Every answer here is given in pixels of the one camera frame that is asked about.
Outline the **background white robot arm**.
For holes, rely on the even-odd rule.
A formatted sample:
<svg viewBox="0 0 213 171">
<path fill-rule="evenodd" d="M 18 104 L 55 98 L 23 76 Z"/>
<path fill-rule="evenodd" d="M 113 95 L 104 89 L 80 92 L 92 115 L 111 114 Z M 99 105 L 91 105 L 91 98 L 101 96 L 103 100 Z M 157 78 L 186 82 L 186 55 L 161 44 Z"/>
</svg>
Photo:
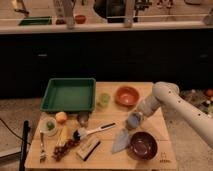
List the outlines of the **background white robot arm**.
<svg viewBox="0 0 213 171">
<path fill-rule="evenodd" d="M 23 0 L 11 0 L 11 3 L 15 12 L 22 13 L 26 16 L 29 15 L 29 11 L 26 9 Z"/>
</svg>

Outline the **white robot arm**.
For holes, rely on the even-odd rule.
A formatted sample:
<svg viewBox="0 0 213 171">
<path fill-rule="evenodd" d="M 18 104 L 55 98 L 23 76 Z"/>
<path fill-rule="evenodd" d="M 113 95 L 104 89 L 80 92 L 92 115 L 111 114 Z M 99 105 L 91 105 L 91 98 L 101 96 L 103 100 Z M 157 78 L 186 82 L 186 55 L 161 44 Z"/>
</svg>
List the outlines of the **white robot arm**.
<svg viewBox="0 0 213 171">
<path fill-rule="evenodd" d="M 213 149 L 213 118 L 182 99 L 176 84 L 156 82 L 151 93 L 138 103 L 137 110 L 143 116 L 150 117 L 162 104 L 176 110 Z"/>
</svg>

